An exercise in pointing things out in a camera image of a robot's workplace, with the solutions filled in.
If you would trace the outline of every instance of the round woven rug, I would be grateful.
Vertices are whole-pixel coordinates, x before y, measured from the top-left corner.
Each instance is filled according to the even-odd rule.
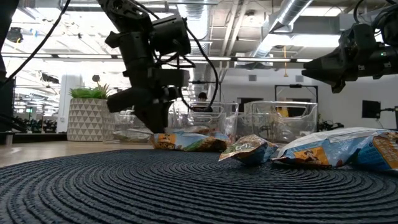
[[[0,169],[0,223],[398,223],[398,178],[123,150]]]

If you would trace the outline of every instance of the floor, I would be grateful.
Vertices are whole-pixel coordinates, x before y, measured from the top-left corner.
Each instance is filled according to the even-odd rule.
[[[0,146],[0,167],[21,162],[118,149],[152,149],[149,144],[103,144],[102,142],[37,142]]]

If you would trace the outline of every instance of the transparent plastic bin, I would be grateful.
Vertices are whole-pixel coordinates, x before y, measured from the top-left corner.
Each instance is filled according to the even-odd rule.
[[[241,119],[252,124],[252,133],[274,143],[289,143],[317,130],[318,104],[304,102],[254,101]],[[289,117],[281,110],[288,111]]]
[[[189,101],[188,104],[192,107],[205,108],[209,102]],[[170,107],[169,128],[205,126],[227,135],[231,142],[235,142],[238,104],[214,102],[211,108],[213,112],[194,112],[188,109],[183,102],[176,101]]]
[[[103,113],[103,142],[105,144],[147,144],[151,131],[132,111]]]

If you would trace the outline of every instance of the chip bag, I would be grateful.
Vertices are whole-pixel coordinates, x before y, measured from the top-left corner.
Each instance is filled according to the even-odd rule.
[[[227,141],[203,134],[176,132],[154,134],[150,141],[155,149],[175,149],[179,151],[224,151]]]
[[[233,157],[246,165],[259,165],[270,158],[278,146],[255,134],[241,137],[221,153],[219,161]]]
[[[312,166],[352,163],[372,170],[398,169],[398,134],[373,128],[345,128],[313,133],[283,147],[273,160]]]

